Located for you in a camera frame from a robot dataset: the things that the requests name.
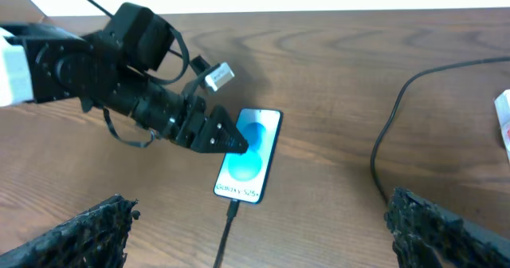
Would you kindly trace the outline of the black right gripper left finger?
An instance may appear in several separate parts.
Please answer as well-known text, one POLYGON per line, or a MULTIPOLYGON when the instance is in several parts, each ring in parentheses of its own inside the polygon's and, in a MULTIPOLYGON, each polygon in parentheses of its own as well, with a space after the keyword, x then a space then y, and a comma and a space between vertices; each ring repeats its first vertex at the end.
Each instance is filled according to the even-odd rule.
POLYGON ((2 267, 114 267, 127 261, 124 251, 138 202, 114 195, 1 254, 2 267))

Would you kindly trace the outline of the white power strip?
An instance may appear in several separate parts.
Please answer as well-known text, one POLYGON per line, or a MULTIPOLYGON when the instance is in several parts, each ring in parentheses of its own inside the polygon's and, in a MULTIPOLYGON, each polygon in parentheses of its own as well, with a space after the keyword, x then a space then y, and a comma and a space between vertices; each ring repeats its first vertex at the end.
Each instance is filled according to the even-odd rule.
POLYGON ((496 114, 500 125, 500 134, 507 156, 509 156, 509 93, 510 90, 506 89, 494 100, 496 114))

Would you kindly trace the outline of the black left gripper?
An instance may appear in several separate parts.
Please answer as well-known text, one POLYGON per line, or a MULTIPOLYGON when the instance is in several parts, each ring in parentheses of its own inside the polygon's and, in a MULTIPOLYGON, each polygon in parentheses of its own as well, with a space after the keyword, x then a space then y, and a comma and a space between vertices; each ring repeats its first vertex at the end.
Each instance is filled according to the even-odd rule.
POLYGON ((201 97, 187 97, 179 104, 180 111, 171 115, 159 137, 199 153, 237 153, 248 150, 248 142, 221 105, 206 114, 201 97))

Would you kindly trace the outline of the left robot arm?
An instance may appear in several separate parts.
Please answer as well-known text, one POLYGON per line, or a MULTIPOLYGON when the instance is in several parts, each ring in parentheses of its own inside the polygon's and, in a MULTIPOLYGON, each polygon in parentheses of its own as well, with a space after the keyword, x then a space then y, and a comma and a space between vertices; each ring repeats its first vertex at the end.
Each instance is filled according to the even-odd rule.
POLYGON ((42 23, 1 26, 1 104, 43 104, 77 98, 83 112, 131 117, 152 140, 199 153, 243 153, 248 142, 220 105, 208 110, 198 88, 217 90, 226 64, 191 57, 182 35, 150 9, 126 2, 109 23, 77 36, 42 23), (196 78, 180 93, 153 76, 171 45, 196 78))

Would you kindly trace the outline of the blue smartphone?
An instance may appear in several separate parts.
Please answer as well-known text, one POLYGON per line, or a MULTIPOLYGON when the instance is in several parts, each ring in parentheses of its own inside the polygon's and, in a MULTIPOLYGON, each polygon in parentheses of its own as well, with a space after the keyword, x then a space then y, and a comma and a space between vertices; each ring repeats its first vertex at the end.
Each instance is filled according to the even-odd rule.
POLYGON ((247 203, 262 201, 282 118, 283 112, 274 109, 240 111, 236 128, 248 149, 242 154, 225 154, 213 187, 215 195, 247 203))

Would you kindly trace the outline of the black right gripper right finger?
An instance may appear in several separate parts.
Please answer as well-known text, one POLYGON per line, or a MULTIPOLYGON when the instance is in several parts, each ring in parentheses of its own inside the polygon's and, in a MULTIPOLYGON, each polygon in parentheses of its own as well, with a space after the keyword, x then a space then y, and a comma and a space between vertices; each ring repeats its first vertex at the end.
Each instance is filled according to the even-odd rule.
POLYGON ((508 267, 509 240, 397 187, 384 215, 400 267, 508 267))

